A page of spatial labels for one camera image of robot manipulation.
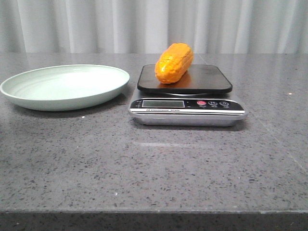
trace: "scale platform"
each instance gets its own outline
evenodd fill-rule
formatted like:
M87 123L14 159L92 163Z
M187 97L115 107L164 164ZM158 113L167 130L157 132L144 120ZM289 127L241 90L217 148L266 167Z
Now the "scale platform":
M156 79L151 64L143 67L128 110L144 125L229 127L248 115L231 90L215 66L192 65L171 85Z

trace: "corn cob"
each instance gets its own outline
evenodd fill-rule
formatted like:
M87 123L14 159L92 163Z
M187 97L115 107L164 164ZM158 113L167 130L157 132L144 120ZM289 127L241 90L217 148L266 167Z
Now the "corn cob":
M188 70L193 52L185 43L173 43L162 53L155 65L155 75L161 83L175 83Z

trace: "curtain fold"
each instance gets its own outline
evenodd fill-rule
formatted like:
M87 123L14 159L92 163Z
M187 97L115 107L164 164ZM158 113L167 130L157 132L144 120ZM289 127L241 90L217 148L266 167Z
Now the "curtain fold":
M0 52L308 53L306 0L0 0Z

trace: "light green plate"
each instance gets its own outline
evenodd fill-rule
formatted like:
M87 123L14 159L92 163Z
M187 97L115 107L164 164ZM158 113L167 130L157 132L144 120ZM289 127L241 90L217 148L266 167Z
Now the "light green plate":
M95 106L119 95L129 74L104 65L63 65L15 75L0 85L12 103L40 111Z

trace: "red button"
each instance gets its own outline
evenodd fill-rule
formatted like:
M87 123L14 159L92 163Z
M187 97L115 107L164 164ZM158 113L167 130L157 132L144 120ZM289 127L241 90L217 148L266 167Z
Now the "red button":
M198 100L198 101L197 101L197 104L198 104L198 105L206 105L206 102L203 101L203 100Z

